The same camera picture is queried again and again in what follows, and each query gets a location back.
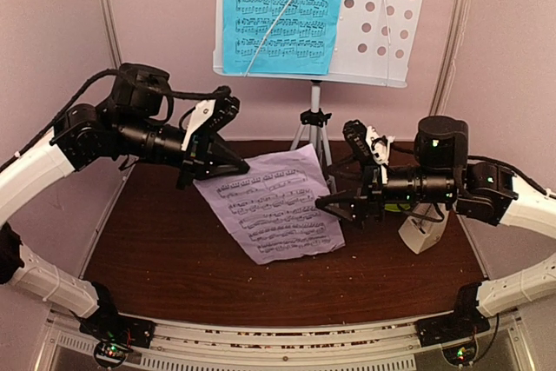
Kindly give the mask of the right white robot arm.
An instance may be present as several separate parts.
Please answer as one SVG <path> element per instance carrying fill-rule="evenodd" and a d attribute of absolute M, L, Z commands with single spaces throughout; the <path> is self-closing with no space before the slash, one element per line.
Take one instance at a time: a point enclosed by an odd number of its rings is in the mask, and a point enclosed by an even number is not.
<path fill-rule="evenodd" d="M 430 203 L 492 226 L 505 225 L 555 236 L 555 194 L 513 165 L 468 153 L 468 125 L 450 116 L 427 116 L 414 139 L 416 164 L 395 167 L 389 154 L 392 140 L 373 136 L 360 121 L 345 123 L 344 139 L 353 151 L 347 162 L 358 162 L 358 189 L 315 201 L 316 208 L 360 226 L 369 216 L 381 219 L 388 204 Z M 555 258 L 494 281 L 460 288 L 453 312 L 418 320 L 423 347 L 472 338 L 490 328 L 497 314 L 552 295 Z"/>

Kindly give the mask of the blue sheet music page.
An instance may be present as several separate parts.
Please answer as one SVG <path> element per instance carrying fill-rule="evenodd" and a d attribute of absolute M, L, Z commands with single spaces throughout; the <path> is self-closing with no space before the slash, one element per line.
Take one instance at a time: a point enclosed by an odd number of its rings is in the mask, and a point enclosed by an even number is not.
<path fill-rule="evenodd" d="M 341 0 L 223 0 L 223 72 L 327 74 L 340 8 Z"/>

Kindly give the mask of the white perforated music stand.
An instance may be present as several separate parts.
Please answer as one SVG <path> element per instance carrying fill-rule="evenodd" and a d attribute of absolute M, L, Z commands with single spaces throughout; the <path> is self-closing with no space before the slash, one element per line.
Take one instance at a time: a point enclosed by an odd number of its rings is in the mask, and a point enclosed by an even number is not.
<path fill-rule="evenodd" d="M 328 142 L 329 116 L 321 110 L 324 82 L 358 83 L 390 88 L 406 86 L 408 62 L 422 0 L 341 0 L 334 52 L 328 73 L 316 75 L 229 75 L 222 70 L 222 6 L 216 0 L 213 69 L 222 76 L 307 80 L 311 104 L 301 114 L 298 136 L 314 145 L 323 166 L 332 162 Z"/>

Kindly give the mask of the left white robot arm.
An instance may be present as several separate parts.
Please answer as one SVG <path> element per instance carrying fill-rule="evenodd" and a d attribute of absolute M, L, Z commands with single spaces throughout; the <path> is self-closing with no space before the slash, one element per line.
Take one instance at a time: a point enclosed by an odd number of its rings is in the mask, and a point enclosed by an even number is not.
<path fill-rule="evenodd" d="M 175 91 L 169 73 L 138 63 L 108 70 L 109 95 L 97 105 L 77 96 L 1 168 L 1 281 L 68 309 L 100 341 L 121 342 L 130 325 L 109 290 L 46 262 L 25 245 L 10 218 L 51 184 L 108 157 L 179 171 L 177 188 L 248 172 L 248 163 L 220 136 L 238 114 L 228 86 L 210 93 Z"/>

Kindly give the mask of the lilac sheet music page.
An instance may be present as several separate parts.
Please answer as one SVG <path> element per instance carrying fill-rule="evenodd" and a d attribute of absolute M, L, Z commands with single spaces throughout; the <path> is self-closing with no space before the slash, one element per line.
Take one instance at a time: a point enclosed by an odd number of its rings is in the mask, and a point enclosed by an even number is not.
<path fill-rule="evenodd" d="M 196 181 L 216 217 L 258 265 L 345 246 L 336 217 L 316 208 L 329 195 L 314 146 L 249 158 L 245 175 Z"/>

